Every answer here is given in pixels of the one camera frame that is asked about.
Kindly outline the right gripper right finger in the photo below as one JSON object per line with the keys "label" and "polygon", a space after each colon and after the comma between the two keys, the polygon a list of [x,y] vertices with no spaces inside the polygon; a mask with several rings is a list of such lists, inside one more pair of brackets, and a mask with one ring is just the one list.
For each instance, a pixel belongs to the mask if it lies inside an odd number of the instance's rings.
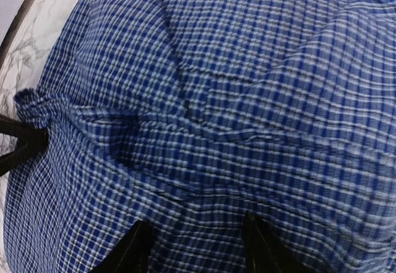
{"label": "right gripper right finger", "polygon": [[312,272],[283,245],[269,224],[250,211],[247,211],[243,218],[242,239],[246,272]]}

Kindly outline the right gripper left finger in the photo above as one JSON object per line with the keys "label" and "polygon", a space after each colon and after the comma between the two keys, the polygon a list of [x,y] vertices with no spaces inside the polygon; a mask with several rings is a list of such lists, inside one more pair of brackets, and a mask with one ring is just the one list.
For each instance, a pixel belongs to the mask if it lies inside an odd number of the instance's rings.
{"label": "right gripper left finger", "polygon": [[138,220],[113,250],[91,273],[145,273],[153,245],[153,230],[146,220]]}

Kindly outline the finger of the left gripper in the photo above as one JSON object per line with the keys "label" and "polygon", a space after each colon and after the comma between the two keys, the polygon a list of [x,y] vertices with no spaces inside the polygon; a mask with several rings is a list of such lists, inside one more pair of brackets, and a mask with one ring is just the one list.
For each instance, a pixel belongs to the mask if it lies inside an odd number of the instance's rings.
{"label": "finger of the left gripper", "polygon": [[19,142],[13,152],[1,156],[1,176],[17,168],[46,149],[46,142]]}
{"label": "finger of the left gripper", "polygon": [[1,133],[25,141],[48,142],[48,132],[46,129],[37,129],[27,123],[4,115],[1,115]]}

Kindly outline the dark blue checked shirt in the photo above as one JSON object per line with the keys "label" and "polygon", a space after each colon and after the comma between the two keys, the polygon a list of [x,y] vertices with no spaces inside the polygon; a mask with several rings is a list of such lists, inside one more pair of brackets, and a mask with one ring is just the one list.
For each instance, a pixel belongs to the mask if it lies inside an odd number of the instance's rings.
{"label": "dark blue checked shirt", "polygon": [[314,272],[395,271],[395,0],[79,0],[19,118],[12,272],[243,272],[246,212]]}

